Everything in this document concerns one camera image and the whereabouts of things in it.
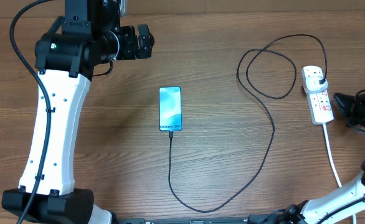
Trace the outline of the Samsung Galaxy smartphone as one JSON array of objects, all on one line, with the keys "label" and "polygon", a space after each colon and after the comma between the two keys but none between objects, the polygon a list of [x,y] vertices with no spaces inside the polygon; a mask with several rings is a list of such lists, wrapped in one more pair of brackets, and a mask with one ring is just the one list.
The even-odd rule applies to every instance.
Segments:
[{"label": "Samsung Galaxy smartphone", "polygon": [[159,130],[181,131],[183,128],[180,86],[159,89]]}]

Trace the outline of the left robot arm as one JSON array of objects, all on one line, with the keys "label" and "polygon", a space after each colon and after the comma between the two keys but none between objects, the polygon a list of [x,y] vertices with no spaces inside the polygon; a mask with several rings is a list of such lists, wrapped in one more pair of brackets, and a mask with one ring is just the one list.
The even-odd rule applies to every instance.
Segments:
[{"label": "left robot arm", "polygon": [[94,68],[115,60],[150,58],[154,37],[147,25],[121,26],[126,2],[66,1],[37,41],[28,71],[38,83],[37,115],[23,175],[2,195],[3,209],[32,223],[116,223],[94,202],[90,189],[75,187],[74,149],[83,102]]}]

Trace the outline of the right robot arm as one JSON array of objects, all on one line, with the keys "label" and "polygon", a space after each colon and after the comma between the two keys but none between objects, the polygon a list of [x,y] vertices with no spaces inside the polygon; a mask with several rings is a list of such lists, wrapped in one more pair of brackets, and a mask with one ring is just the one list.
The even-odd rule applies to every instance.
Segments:
[{"label": "right robot arm", "polygon": [[[335,93],[346,125],[365,128],[365,89],[354,96]],[[337,223],[365,210],[365,160],[353,180],[324,197],[292,204],[275,219],[275,223]]]}]

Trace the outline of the white charger plug adapter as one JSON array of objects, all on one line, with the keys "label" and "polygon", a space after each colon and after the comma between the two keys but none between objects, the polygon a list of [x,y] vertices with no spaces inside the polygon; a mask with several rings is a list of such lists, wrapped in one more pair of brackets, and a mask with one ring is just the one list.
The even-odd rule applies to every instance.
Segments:
[{"label": "white charger plug adapter", "polygon": [[307,94],[315,94],[322,91],[325,91],[328,88],[328,82],[325,80],[323,83],[320,83],[318,77],[306,77],[304,80],[304,91]]}]

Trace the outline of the white power strip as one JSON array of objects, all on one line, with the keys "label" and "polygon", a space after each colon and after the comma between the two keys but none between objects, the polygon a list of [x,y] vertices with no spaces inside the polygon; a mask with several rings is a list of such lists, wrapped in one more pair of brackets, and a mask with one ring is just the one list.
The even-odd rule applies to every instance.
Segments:
[{"label": "white power strip", "polygon": [[[303,67],[301,70],[301,76],[303,79],[303,85],[306,77],[318,77],[318,79],[322,81],[324,78],[322,69],[313,65]],[[311,122],[313,124],[322,125],[334,120],[327,89],[315,94],[306,93],[306,99],[310,111]]]}]

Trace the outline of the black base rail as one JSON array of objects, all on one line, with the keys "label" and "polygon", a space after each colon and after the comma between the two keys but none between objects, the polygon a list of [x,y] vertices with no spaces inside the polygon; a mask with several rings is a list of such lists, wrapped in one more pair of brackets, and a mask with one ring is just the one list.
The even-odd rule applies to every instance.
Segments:
[{"label": "black base rail", "polygon": [[249,215],[235,218],[171,218],[171,219],[144,219],[118,218],[119,224],[248,224],[248,223],[276,223],[280,213],[268,215]]}]

